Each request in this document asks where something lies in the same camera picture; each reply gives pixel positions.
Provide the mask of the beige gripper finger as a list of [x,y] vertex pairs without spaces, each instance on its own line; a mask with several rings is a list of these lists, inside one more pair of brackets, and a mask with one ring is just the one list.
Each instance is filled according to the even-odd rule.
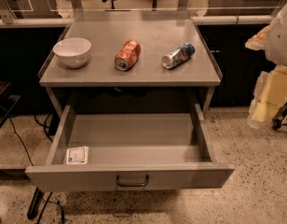
[[263,71],[256,81],[247,123],[258,129],[272,124],[272,119],[287,103],[287,66],[277,65]]
[[269,26],[266,26],[261,31],[259,31],[256,35],[249,38],[245,43],[245,47],[251,50],[264,50],[266,48],[268,29],[269,29]]

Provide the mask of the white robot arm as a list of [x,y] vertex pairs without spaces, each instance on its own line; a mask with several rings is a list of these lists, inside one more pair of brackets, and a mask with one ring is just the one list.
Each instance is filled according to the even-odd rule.
[[247,123],[260,128],[272,124],[287,105],[287,3],[245,47],[263,50],[266,59],[275,64],[271,72],[262,72],[257,79],[249,108]]

